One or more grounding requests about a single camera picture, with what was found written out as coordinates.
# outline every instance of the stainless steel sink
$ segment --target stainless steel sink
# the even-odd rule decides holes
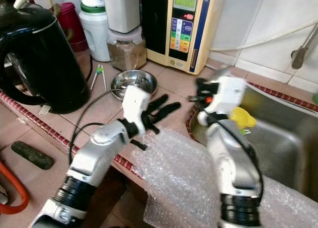
[[[241,107],[257,124],[247,140],[264,175],[318,201],[318,114],[248,86]],[[191,132],[206,144],[206,127],[190,121]]]

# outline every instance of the black electric kettle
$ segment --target black electric kettle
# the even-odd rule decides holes
[[[4,69],[6,57],[33,96],[12,84]],[[89,100],[85,78],[51,11],[0,5],[0,89],[20,103],[45,104],[58,114],[73,112]]]

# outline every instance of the stainless steel bowl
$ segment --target stainless steel bowl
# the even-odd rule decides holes
[[[152,95],[156,92],[158,83],[151,73],[142,70],[128,70],[117,74],[109,87],[111,90],[117,89],[111,93],[117,99],[122,100],[129,85],[135,85]]]

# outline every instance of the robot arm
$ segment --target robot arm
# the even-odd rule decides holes
[[[111,162],[136,135],[147,129],[159,132],[154,123],[180,107],[180,103],[166,105],[164,95],[149,104],[150,95],[128,86],[123,109],[125,119],[116,120],[97,129],[90,140],[79,150],[56,195],[49,199],[32,222],[32,228],[77,228],[86,216],[96,188],[102,182]]]
[[[258,207],[262,197],[262,177],[253,148],[228,119],[240,105],[245,80],[224,76],[211,81],[197,80],[198,121],[208,126],[207,149],[211,155],[221,194],[221,228],[260,227]]]

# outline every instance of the bubble wrap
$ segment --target bubble wrap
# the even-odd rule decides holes
[[[149,194],[144,221],[156,228],[214,228],[220,219],[220,194],[206,147],[161,128],[143,136],[148,146],[135,150],[137,173]],[[318,203],[270,178],[260,207],[269,228],[318,227]]]

